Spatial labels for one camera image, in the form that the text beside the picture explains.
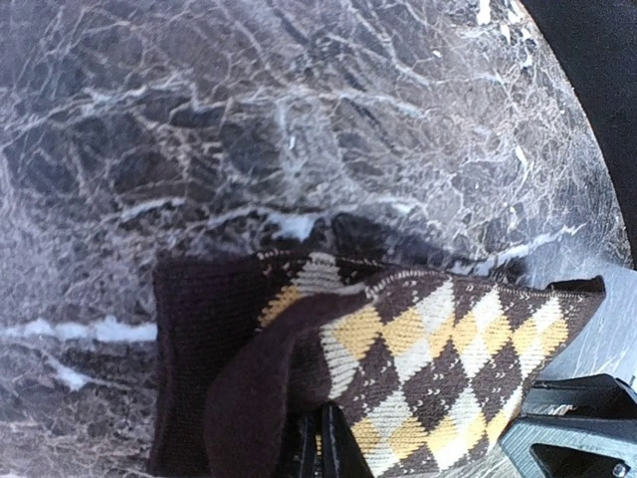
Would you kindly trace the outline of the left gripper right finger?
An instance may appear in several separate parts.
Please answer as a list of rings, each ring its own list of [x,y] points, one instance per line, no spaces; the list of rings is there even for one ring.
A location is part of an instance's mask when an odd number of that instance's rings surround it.
[[[341,409],[326,404],[320,413],[321,473],[326,478],[373,478]]]

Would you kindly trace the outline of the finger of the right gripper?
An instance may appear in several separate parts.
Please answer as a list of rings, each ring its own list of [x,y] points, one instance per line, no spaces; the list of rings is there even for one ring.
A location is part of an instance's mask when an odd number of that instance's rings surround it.
[[[636,391],[609,374],[539,380],[499,443],[523,477],[634,477]]]

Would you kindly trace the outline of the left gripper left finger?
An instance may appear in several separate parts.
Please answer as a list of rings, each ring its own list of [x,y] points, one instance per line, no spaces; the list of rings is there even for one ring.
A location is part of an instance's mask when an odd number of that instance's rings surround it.
[[[300,417],[295,428],[296,445],[294,451],[293,476],[316,478],[319,467],[319,413],[313,412]]]

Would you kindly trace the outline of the brown tan argyle sock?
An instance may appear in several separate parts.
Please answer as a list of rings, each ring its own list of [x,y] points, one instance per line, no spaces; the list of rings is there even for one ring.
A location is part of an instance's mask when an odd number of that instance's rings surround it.
[[[497,443],[586,327],[600,277],[543,289],[323,252],[160,261],[148,472],[294,477],[300,417],[336,404],[373,477]]]

